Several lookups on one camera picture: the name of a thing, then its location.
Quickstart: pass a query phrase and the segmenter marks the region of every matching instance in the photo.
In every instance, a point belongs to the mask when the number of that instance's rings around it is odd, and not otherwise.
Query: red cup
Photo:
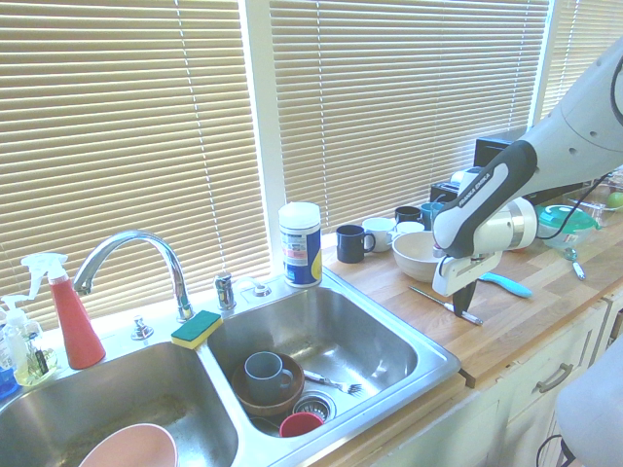
[[[279,436],[281,438],[292,438],[294,436],[305,435],[315,430],[324,423],[322,418],[314,413],[298,412],[288,416],[279,426]]]

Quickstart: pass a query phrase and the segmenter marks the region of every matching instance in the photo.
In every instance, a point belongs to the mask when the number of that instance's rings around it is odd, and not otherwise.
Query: double sink
[[[325,269],[318,286],[281,277],[268,297],[237,294],[234,312],[196,351],[170,343],[174,316],[154,319],[147,341],[125,327],[103,339],[103,363],[69,369],[0,406],[0,467],[78,467],[106,436],[139,422],[175,439],[180,467],[310,465],[459,369],[443,347]],[[214,303],[196,309],[215,310]],[[326,422],[279,438],[278,419],[247,415],[229,384],[260,350],[288,354],[305,370],[361,384],[356,397],[306,381],[302,399]]]

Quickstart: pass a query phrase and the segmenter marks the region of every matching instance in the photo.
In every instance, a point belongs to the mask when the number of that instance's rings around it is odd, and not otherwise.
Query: faucet
[[[102,241],[82,263],[78,272],[74,277],[74,290],[80,295],[87,295],[91,292],[92,282],[97,270],[104,262],[108,255],[132,240],[145,240],[156,247],[165,260],[168,272],[173,280],[173,294],[177,300],[177,312],[179,316],[177,321],[183,323],[191,319],[194,315],[193,308],[188,300],[186,293],[186,284],[184,283],[184,275],[182,267],[179,264],[177,256],[161,238],[143,231],[125,231],[115,233],[110,238]]]

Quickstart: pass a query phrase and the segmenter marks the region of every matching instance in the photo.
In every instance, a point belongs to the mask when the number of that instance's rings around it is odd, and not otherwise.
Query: brown bowl
[[[283,353],[278,353],[277,355],[283,362],[283,368],[292,372],[293,378],[290,387],[283,391],[279,401],[271,406],[259,406],[251,399],[248,386],[246,385],[244,363],[238,365],[234,370],[230,383],[244,409],[252,415],[272,416],[287,412],[294,407],[296,401],[301,397],[303,386],[305,385],[305,376],[303,375],[301,365],[296,363],[289,355]]]

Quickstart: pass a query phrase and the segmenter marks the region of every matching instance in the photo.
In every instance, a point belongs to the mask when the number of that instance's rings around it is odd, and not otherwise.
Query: red spray bottle
[[[83,370],[103,359],[106,351],[62,266],[65,261],[66,255],[39,253],[25,257],[21,263],[30,269],[30,300],[39,292],[43,276],[48,276],[69,366],[74,370]]]

